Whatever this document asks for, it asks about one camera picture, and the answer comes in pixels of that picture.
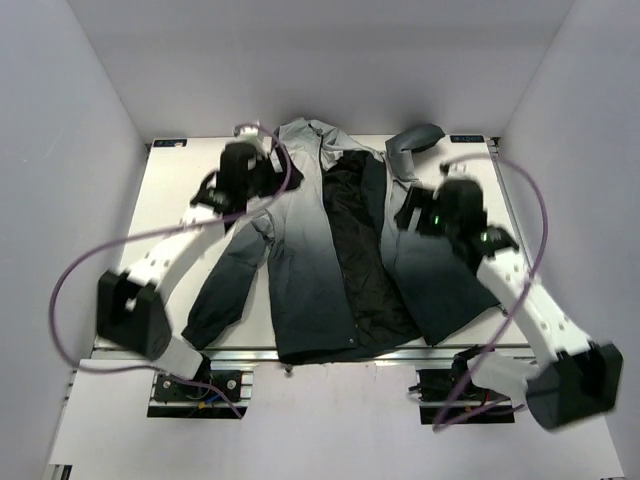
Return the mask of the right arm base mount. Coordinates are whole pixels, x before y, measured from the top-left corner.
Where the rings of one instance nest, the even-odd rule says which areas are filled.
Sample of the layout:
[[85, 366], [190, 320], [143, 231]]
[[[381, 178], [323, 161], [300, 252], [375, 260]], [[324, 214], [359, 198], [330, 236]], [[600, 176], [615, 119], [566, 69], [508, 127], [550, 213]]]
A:
[[[432, 425], [438, 411], [444, 405], [455, 381], [447, 369], [421, 369], [416, 372], [417, 381], [408, 388], [407, 393], [418, 401], [420, 421], [422, 425]], [[469, 384], [461, 393], [453, 407], [447, 413], [449, 420], [456, 416], [470, 413], [486, 404], [497, 402], [500, 395], [486, 389], [478, 389]], [[510, 400], [502, 401], [497, 406], [473, 416], [464, 424], [489, 425], [513, 424], [515, 412]]]

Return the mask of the grey gradient zip jacket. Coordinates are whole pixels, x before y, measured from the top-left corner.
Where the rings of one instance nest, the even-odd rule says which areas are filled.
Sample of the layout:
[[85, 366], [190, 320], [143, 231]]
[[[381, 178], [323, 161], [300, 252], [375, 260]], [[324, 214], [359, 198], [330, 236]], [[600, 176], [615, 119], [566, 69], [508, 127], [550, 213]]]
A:
[[397, 228], [408, 185], [383, 153], [318, 120], [277, 134], [294, 188], [233, 232], [189, 312], [182, 335], [192, 346], [240, 320], [260, 267], [289, 365], [366, 358], [416, 339], [435, 345], [498, 306], [446, 239]]

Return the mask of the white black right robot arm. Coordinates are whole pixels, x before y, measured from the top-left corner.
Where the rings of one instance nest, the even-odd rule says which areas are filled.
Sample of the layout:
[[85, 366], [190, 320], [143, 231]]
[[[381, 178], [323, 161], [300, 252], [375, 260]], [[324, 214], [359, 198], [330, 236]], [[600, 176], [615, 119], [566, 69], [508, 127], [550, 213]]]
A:
[[441, 237], [506, 309], [535, 361], [497, 352], [489, 342], [454, 358], [452, 389], [433, 421], [436, 430], [492, 409], [485, 403], [458, 417], [448, 412], [460, 397], [492, 391], [515, 409], [528, 410], [547, 431], [612, 411], [616, 405], [623, 356], [612, 343], [598, 344], [560, 308], [525, 264], [518, 243], [502, 226], [492, 225], [481, 186], [470, 178], [445, 180], [437, 189], [410, 187], [395, 216], [399, 229]]

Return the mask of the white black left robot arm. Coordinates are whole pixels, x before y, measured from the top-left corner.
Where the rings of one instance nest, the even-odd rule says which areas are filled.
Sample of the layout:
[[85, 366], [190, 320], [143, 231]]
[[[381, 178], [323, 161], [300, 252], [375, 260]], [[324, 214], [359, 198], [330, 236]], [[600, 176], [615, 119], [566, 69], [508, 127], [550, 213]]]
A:
[[249, 134], [228, 143], [219, 167], [208, 173], [177, 226], [121, 272], [98, 280], [96, 330], [99, 338], [150, 361], [152, 369], [177, 379], [188, 398], [199, 399], [211, 387], [210, 362], [174, 336], [165, 302], [206, 250], [231, 226], [260, 212], [252, 200], [270, 206], [291, 187], [294, 166], [286, 147], [270, 148]]

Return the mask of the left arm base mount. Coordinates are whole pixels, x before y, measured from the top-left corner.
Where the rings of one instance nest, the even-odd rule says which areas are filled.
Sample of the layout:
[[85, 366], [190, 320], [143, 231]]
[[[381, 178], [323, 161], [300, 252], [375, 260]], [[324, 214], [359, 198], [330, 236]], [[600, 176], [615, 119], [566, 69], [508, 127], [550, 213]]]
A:
[[[249, 405], [253, 372], [248, 367], [214, 367], [209, 383], [222, 392], [243, 416]], [[147, 417], [156, 419], [238, 420], [239, 417], [217, 391], [176, 382], [157, 374], [152, 383]]]

